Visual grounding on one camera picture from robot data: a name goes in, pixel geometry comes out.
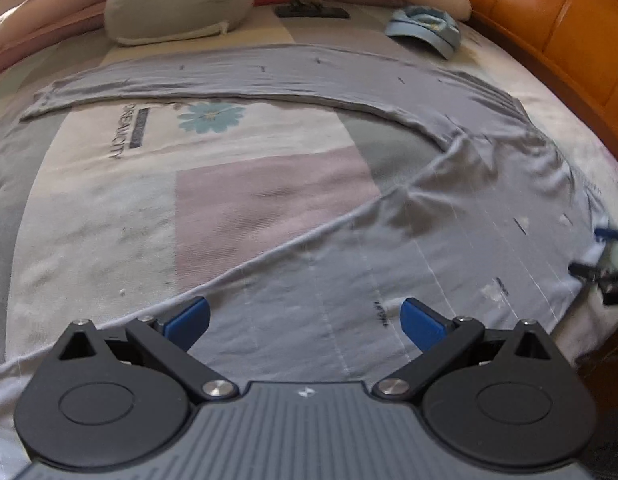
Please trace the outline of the blue baseball cap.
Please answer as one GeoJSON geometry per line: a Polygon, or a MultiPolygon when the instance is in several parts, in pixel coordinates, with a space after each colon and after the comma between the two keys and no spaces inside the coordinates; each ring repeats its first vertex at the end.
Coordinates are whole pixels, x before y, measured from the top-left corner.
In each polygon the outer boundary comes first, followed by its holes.
{"type": "Polygon", "coordinates": [[[445,60],[461,46],[459,24],[447,12],[430,6],[406,6],[393,13],[384,34],[391,38],[422,40],[445,60]]]}

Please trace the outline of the grey cat face cushion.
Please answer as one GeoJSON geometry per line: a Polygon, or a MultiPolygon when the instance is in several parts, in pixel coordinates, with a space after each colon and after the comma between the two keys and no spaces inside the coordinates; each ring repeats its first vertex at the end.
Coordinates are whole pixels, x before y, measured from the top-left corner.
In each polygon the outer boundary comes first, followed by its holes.
{"type": "Polygon", "coordinates": [[[123,46],[223,35],[236,29],[255,0],[106,0],[108,37],[123,46]]]}

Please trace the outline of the wooden headboard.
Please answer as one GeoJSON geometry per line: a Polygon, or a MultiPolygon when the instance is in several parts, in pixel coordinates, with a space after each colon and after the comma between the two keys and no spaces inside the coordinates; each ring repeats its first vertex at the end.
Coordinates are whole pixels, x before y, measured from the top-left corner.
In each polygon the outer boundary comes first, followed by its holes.
{"type": "Polygon", "coordinates": [[[470,24],[544,82],[618,161],[618,0],[470,0],[470,24]]]}

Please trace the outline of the black phone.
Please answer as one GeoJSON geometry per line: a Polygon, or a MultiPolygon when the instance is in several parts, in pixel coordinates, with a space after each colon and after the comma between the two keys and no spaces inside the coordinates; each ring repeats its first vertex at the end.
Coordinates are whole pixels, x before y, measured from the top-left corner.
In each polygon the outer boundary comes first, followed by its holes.
{"type": "Polygon", "coordinates": [[[342,8],[333,6],[276,6],[274,13],[278,18],[333,18],[349,20],[350,14],[342,8]]]}

